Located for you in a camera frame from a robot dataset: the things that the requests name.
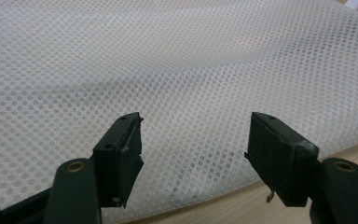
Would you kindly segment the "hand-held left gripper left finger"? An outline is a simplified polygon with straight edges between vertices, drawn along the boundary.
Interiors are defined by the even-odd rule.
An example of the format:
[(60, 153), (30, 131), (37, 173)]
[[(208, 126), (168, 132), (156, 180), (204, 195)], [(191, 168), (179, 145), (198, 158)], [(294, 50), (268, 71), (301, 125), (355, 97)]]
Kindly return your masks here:
[(102, 207), (125, 207), (144, 162), (138, 112), (118, 118), (94, 147), (92, 159)]

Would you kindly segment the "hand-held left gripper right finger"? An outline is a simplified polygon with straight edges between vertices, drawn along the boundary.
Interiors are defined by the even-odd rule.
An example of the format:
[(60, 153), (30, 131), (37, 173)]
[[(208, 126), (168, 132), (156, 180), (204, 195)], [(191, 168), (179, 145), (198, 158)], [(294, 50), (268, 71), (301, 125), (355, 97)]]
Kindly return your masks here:
[(319, 148), (271, 115), (253, 112), (244, 157), (286, 206), (305, 206)]

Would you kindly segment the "white mesh laundry bag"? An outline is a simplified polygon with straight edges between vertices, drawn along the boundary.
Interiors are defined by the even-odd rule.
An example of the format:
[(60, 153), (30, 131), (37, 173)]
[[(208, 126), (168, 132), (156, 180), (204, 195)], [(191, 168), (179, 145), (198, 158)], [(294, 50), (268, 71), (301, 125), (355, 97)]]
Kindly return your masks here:
[(358, 145), (358, 11), (337, 0), (0, 0), (0, 205), (47, 189), (120, 116), (144, 166), (123, 223), (257, 180), (253, 112), (322, 156)]

